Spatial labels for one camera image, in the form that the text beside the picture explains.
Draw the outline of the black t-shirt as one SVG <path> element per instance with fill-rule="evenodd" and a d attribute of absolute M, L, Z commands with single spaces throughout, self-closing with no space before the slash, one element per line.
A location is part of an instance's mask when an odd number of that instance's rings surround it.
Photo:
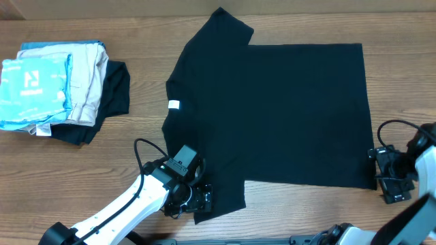
<path fill-rule="evenodd" d="M 360 44 L 253 45 L 222 8 L 185 45 L 166 83 L 168 153 L 193 148 L 213 188 L 197 223 L 245 207 L 247 180 L 376 189 Z"/>

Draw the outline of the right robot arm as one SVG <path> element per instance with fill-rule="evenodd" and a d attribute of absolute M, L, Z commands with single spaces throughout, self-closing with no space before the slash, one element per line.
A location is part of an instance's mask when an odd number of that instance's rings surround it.
<path fill-rule="evenodd" d="M 387 145 L 381 137 L 383 127 L 401 123 L 416 130 L 401 152 Z M 418 183 L 418 198 L 410 206 L 387 222 L 378 231 L 369 231 L 350 223 L 333 225 L 314 235 L 310 244 L 315 245 L 377 245 L 421 244 L 425 239 L 435 239 L 435 123 L 415 125 L 406 120 L 387 120 L 377 129 L 381 146 L 368 151 L 369 159 L 378 164 L 379 181 L 384 200 L 388 204 L 407 200 L 410 191 L 404 184 Z"/>

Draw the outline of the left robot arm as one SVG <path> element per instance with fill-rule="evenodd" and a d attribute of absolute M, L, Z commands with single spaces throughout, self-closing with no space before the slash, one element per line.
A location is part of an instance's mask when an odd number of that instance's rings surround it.
<path fill-rule="evenodd" d="M 50 244 L 118 244 L 146 217 L 162 211 L 178 219 L 183 213 L 210 212 L 212 186 L 201 185 L 205 160 L 184 145 L 174 157 L 140 165 L 135 182 L 92 217 L 68 228 L 57 222 L 39 241 Z"/>

